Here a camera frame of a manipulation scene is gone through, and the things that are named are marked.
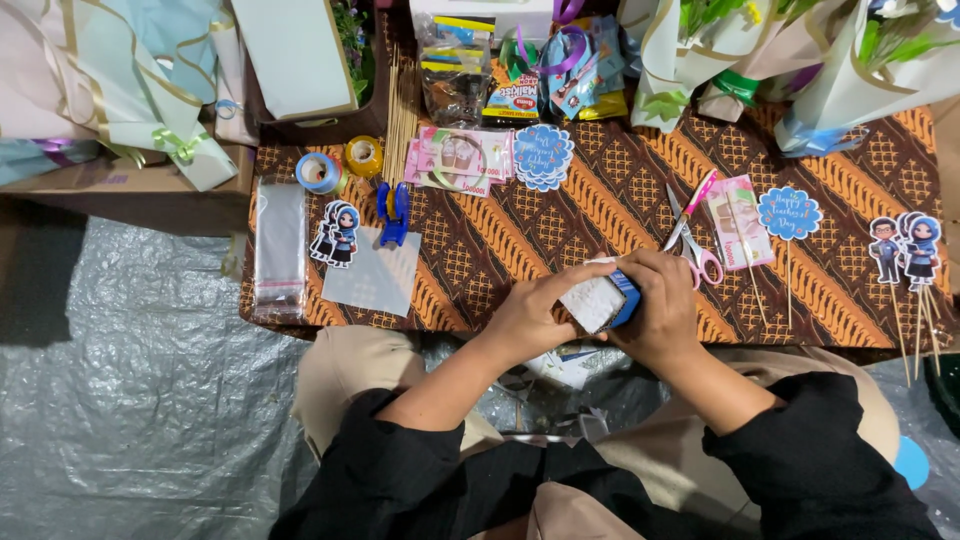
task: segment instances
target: floor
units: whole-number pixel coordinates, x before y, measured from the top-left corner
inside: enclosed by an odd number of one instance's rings
[[[287,416],[308,343],[237,316],[227,250],[96,218],[18,239],[0,290],[0,539],[259,539],[296,500],[316,471]],[[458,344],[421,340],[429,366]],[[582,392],[538,385],[519,419],[498,389],[479,408],[500,430],[568,434],[556,424],[585,406],[616,429],[667,396],[616,351],[590,367],[604,375]],[[960,539],[960,445],[900,366],[875,377],[931,456],[918,495]]]

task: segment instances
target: table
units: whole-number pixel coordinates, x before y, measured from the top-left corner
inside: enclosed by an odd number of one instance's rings
[[[826,158],[780,157],[773,127],[785,106],[747,109],[736,124],[699,117],[689,108],[671,134],[630,128],[626,118],[566,123],[576,141],[569,178],[557,191],[537,193],[511,181],[492,188],[489,199],[433,188],[412,189],[411,231],[422,233],[416,284],[407,317],[331,304],[321,300],[325,267],[309,259],[308,305],[302,318],[252,317],[252,265],[240,300],[241,316],[264,326],[371,325],[393,329],[477,331],[490,320],[512,282],[578,264],[600,251],[627,254],[656,248],[669,235],[673,217],[664,185],[689,195],[712,167],[719,178],[749,174],[757,194],[793,185],[820,202],[821,229],[793,240],[790,268],[793,327],[787,326],[786,244],[773,238],[777,260],[755,267],[769,326],[764,326],[746,270],[729,272],[716,286],[696,293],[698,335],[707,343],[807,344],[898,348],[889,285],[876,283],[878,270],[867,254],[868,225],[880,215],[923,210],[940,216],[940,181],[929,109],[919,108],[868,124],[857,149]],[[341,147],[310,148],[337,154]],[[258,149],[260,174],[290,175],[306,149],[266,145]],[[354,179],[342,198],[377,226],[375,186]],[[309,195],[310,231],[326,197]],[[712,245],[706,209],[693,216],[697,241]],[[251,213],[251,230],[255,226]],[[253,260],[253,235],[247,261]],[[950,305],[945,263],[933,288],[941,317],[937,328],[958,327]],[[896,290],[904,337],[913,344],[917,295],[902,283]],[[932,347],[924,331],[923,347]]]

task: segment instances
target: hand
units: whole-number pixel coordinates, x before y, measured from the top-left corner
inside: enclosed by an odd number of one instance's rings
[[[693,278],[685,258],[638,249],[619,258],[617,267],[639,286],[643,298],[630,321],[608,331],[613,343],[658,374],[704,352],[697,340]]]
[[[487,327],[467,346],[482,352],[503,373],[575,339],[577,331],[573,325],[558,325],[550,309],[573,285],[609,276],[615,269],[612,262],[592,262],[552,276],[518,282]]]

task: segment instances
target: black sleeve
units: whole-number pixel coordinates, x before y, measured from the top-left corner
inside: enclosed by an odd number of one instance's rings
[[[453,431],[409,430],[374,420],[394,399],[374,389],[349,407],[297,504],[271,540],[386,538],[395,516],[433,493],[457,468],[464,424]]]
[[[703,441],[759,504],[764,538],[940,538],[926,505],[856,433],[853,377],[805,373],[768,389],[787,406],[722,437],[707,428]]]

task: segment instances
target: person's left hand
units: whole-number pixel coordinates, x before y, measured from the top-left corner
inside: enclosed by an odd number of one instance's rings
[[[558,325],[550,314],[573,285],[616,270],[614,262],[579,264],[559,274],[518,282],[480,335],[469,341],[502,372],[577,337],[570,323]]]

